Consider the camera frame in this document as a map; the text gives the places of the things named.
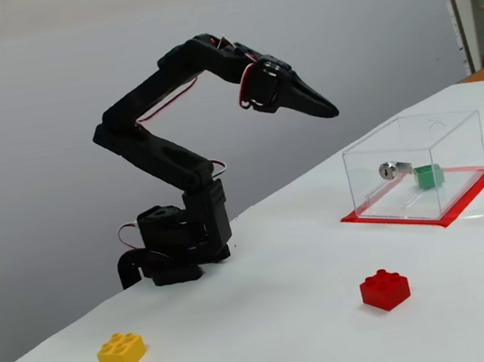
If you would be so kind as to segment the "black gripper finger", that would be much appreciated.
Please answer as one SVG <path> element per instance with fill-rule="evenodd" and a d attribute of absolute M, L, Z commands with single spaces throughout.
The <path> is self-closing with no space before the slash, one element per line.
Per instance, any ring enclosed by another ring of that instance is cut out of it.
<path fill-rule="evenodd" d="M 337 116 L 336 107 L 325 97 L 307 91 L 289 92 L 281 99 L 282 106 L 318 118 L 332 118 Z"/>
<path fill-rule="evenodd" d="M 307 85 L 294 70 L 289 74 L 293 105 L 297 111 L 324 119 L 338 117 L 339 109 L 333 103 Z"/>

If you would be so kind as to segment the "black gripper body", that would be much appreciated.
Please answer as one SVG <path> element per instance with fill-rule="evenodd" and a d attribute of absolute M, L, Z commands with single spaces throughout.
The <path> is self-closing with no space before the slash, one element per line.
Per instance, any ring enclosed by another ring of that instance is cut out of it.
<path fill-rule="evenodd" d="M 243 108 L 261 113 L 276 113 L 281 99 L 291 88 L 288 69 L 274 58 L 256 58 L 242 73 L 240 82 Z"/>

